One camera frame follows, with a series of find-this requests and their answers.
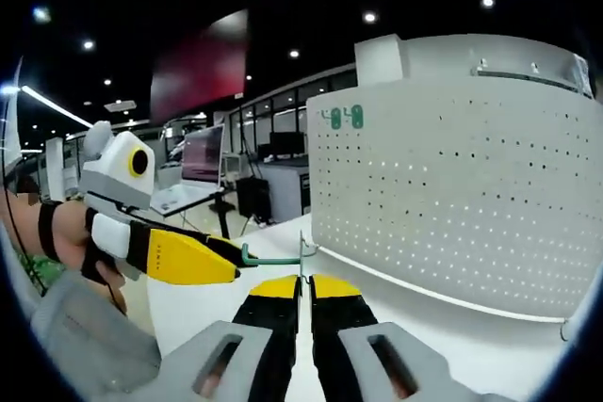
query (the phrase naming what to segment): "cable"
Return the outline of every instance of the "cable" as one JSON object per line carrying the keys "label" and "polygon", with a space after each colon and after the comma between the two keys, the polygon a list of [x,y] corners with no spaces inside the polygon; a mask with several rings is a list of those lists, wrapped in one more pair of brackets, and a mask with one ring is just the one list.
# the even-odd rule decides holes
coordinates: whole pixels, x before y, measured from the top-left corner
{"label": "cable", "polygon": [[115,299],[115,294],[113,294],[113,289],[111,288],[111,285],[107,284],[106,287],[109,288],[109,294],[111,295],[111,298],[113,299],[113,304],[115,305],[115,307],[120,311],[120,313],[122,313],[123,315],[125,315],[125,313],[123,312],[122,307],[117,302],[117,299]]}
{"label": "cable", "polygon": [[183,222],[183,229],[184,229],[184,223],[186,223],[188,226],[190,226],[197,233],[204,234],[203,231],[201,231],[199,228],[197,228],[195,225],[193,225],[190,221],[187,220],[187,211],[185,211],[184,214],[182,215],[182,219],[184,220],[184,222]]}
{"label": "cable", "polygon": [[249,220],[251,220],[251,219],[252,219],[251,217],[247,217],[247,220],[245,220],[245,224],[243,225],[243,229],[241,230],[241,234],[238,235],[239,237],[245,233],[245,230],[247,229],[247,224],[249,223]]}
{"label": "cable", "polygon": [[565,343],[568,341],[568,339],[567,339],[565,336],[563,336],[563,326],[564,326],[565,324],[567,324],[567,321],[568,321],[568,320],[569,320],[569,319],[565,319],[565,320],[563,321],[563,323],[561,324],[561,326],[559,327],[559,335],[561,336],[562,341],[564,341]]}
{"label": "cable", "polygon": [[[8,127],[8,123],[7,123],[8,104],[10,104],[10,100],[6,101],[6,106],[5,106],[5,109],[3,112],[4,118],[0,119],[0,120],[2,120],[2,143],[6,143],[5,140],[6,140],[6,134],[7,134],[7,127]],[[15,217],[12,214],[12,207],[10,206],[10,202],[8,200],[7,169],[5,168],[5,152],[6,152],[6,146],[3,146],[2,147],[2,159],[1,159],[2,160],[2,162],[1,162],[1,164],[2,164],[2,185],[4,187],[4,196],[7,201],[8,215],[10,216],[10,222],[12,223],[12,228],[15,231],[15,235],[17,236],[17,242],[19,243],[19,247],[21,248],[21,251],[23,252],[25,260],[27,261],[27,266],[29,267],[28,271],[38,281],[38,284],[40,285],[40,288],[41,288],[41,295],[45,296],[48,289],[46,288],[44,283],[41,282],[40,275],[38,275],[38,272],[36,271],[36,267],[34,266],[33,261],[27,254],[27,250],[25,249],[25,246],[23,245],[23,240],[21,240],[21,235],[19,234],[19,231],[17,230],[17,224],[15,223]]]}
{"label": "cable", "polygon": [[257,164],[257,162],[253,162],[253,160],[252,160],[252,155],[249,151],[249,143],[247,142],[247,138],[245,137],[245,132],[243,131],[243,128],[241,128],[241,136],[243,137],[243,143],[245,144],[245,155],[247,155],[247,160],[249,161],[249,167],[252,171],[253,177],[257,178],[255,176],[255,172],[253,171],[253,164],[255,164],[255,167],[257,168],[257,172],[260,175],[260,179],[264,179],[260,166]]}

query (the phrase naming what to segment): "gray fabric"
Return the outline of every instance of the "gray fabric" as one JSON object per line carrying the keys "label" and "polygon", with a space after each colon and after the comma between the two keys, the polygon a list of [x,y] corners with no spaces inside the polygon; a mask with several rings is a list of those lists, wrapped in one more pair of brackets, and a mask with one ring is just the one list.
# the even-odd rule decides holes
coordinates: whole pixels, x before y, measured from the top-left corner
{"label": "gray fabric", "polygon": [[155,338],[139,330],[83,279],[65,272],[42,299],[31,328],[84,399],[129,393],[156,377]]}
{"label": "gray fabric", "polygon": [[[159,376],[127,397],[107,394],[94,402],[244,402],[271,330],[218,321],[178,347],[161,363]],[[228,343],[238,343],[211,399],[200,396],[204,379]]]}
{"label": "gray fabric", "polygon": [[418,390],[410,397],[416,402],[512,402],[498,394],[476,394],[452,379],[448,362],[442,355],[392,322],[341,330],[338,335],[348,352],[362,398],[366,402],[399,400],[389,376],[371,347],[371,343],[379,337],[392,346],[416,382]]}
{"label": "gray fabric", "polygon": [[0,246],[7,265],[8,279],[15,292],[17,300],[23,309],[25,319],[29,320],[40,304],[41,296],[27,276],[25,269],[19,262],[17,252],[10,243],[7,229],[0,221]]}

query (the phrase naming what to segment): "glass window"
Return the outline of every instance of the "glass window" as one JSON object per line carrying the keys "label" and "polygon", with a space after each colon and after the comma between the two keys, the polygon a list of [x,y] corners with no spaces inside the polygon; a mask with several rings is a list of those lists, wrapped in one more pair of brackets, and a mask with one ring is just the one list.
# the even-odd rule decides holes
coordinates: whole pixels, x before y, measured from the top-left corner
{"label": "glass window", "polygon": [[333,87],[333,91],[358,87],[358,77],[356,76],[356,70],[342,72],[341,74],[334,75],[331,79],[331,85]]}
{"label": "glass window", "polygon": [[295,91],[290,90],[281,94],[277,94],[272,99],[274,111],[287,110],[295,105]]}
{"label": "glass window", "polygon": [[243,146],[252,153],[255,150],[255,134],[253,133],[253,106],[243,109]]}
{"label": "glass window", "polygon": [[308,117],[306,115],[305,107],[300,107],[298,117],[299,117],[299,122],[300,122],[300,132],[303,132],[304,134],[306,134],[308,132]]}
{"label": "glass window", "polygon": [[327,81],[326,79],[318,80],[316,82],[311,82],[307,85],[298,88],[298,104],[305,105],[308,98],[312,98],[314,96],[318,96],[319,94],[327,92]]}
{"label": "glass window", "polygon": [[238,151],[235,150],[239,150],[240,149],[240,135],[237,133],[238,132],[238,123],[239,123],[239,117],[238,117],[238,111],[236,111],[235,113],[231,113],[230,115],[230,151],[233,153],[238,153]]}
{"label": "glass window", "polygon": [[258,118],[255,121],[256,145],[270,143],[270,132],[272,132],[272,120],[270,117]]}
{"label": "glass window", "polygon": [[270,114],[270,99],[261,101],[255,105],[255,116],[263,117]]}
{"label": "glass window", "polygon": [[274,114],[274,132],[295,132],[295,108]]}

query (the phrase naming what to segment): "monitor screen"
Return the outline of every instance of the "monitor screen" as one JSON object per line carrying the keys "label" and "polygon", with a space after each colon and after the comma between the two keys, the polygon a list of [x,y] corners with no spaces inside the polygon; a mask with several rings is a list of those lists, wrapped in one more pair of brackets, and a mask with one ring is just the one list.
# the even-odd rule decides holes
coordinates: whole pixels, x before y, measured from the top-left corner
{"label": "monitor screen", "polygon": [[274,155],[303,154],[305,140],[301,132],[270,133],[270,150]]}
{"label": "monitor screen", "polygon": [[208,127],[185,136],[182,179],[220,184],[224,125]]}
{"label": "monitor screen", "polygon": [[155,64],[151,121],[163,124],[245,88],[247,11],[239,11],[188,38]]}

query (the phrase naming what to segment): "perforated white panel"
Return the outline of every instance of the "perforated white panel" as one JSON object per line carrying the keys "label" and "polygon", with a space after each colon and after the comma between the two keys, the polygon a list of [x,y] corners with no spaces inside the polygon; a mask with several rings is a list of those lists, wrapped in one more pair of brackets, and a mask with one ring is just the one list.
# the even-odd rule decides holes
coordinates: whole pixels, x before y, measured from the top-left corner
{"label": "perforated white panel", "polygon": [[603,257],[601,105],[521,80],[409,79],[318,96],[308,128],[317,244],[507,314],[575,310]]}

